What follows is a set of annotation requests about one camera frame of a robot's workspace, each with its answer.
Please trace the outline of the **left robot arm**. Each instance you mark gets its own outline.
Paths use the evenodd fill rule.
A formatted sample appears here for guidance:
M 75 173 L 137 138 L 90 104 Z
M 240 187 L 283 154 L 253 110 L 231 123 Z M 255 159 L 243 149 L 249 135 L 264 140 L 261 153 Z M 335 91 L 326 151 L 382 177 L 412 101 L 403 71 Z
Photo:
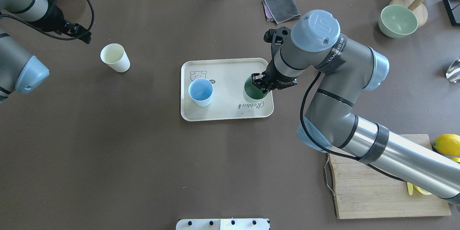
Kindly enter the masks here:
M 14 92 L 23 95 L 30 93 L 50 74 L 41 60 L 14 37 L 31 32 L 33 36 L 40 33 L 55 40 L 81 40 L 89 44 L 94 9 L 90 0 L 86 1 L 91 11 L 91 21 L 87 28 L 67 20 L 57 4 L 58 0 L 1 0 L 1 19 L 11 19 L 24 25 L 24 29 L 18 32 L 13 32 L 13 27 L 1 28 L 1 102 L 5 102 Z

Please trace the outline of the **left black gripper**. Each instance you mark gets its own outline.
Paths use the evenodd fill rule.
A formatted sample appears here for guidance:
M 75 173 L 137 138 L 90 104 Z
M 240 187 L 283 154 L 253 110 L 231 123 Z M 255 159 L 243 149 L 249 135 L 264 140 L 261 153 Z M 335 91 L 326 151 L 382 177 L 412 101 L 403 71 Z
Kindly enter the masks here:
M 93 11 L 90 0 L 86 0 L 90 10 Z M 44 17 L 36 22 L 32 22 L 32 25 L 37 27 L 39 31 L 45 35 L 56 38 L 58 40 L 82 40 L 84 43 L 89 44 L 91 42 L 90 32 L 93 21 L 90 22 L 89 28 L 86 29 L 78 23 L 72 23 L 64 18 L 62 10 L 56 5 L 57 0 L 47 0 L 48 8 Z

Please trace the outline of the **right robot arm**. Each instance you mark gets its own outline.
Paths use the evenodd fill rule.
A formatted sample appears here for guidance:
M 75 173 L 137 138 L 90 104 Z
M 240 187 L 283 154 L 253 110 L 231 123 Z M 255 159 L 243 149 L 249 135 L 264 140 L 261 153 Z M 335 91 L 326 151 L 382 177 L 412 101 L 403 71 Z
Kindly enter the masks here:
M 415 184 L 459 205 L 459 163 L 401 136 L 414 130 L 459 133 L 459 89 L 448 86 L 423 56 L 390 43 L 388 59 L 347 37 L 325 10 L 302 16 L 281 32 L 266 70 L 250 76 L 259 92 L 294 86 L 307 69 L 323 76 L 309 104 L 301 104 L 298 136 L 320 151 L 337 147 L 348 158 Z

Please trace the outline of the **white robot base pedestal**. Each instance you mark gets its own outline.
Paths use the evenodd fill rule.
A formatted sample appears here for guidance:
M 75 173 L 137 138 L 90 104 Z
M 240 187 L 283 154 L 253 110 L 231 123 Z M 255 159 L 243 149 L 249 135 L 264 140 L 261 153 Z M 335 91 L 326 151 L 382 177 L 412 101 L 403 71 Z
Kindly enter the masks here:
M 176 230 L 270 230 L 269 220 L 264 218 L 205 218 L 183 219 Z

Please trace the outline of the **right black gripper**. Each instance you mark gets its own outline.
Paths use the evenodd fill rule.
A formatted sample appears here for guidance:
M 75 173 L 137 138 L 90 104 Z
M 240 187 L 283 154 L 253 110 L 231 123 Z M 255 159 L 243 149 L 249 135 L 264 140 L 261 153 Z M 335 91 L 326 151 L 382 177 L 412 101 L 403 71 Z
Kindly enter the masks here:
M 271 44 L 272 59 L 263 73 L 253 73 L 251 75 L 252 85 L 263 91 L 272 91 L 275 89 L 284 89 L 297 85 L 296 77 L 288 77 L 280 72 L 281 65 L 276 65 L 276 61 L 284 61 L 281 58 L 280 48 L 290 35 L 291 29 L 281 27 L 278 29 L 269 29 L 265 32 L 263 40 Z

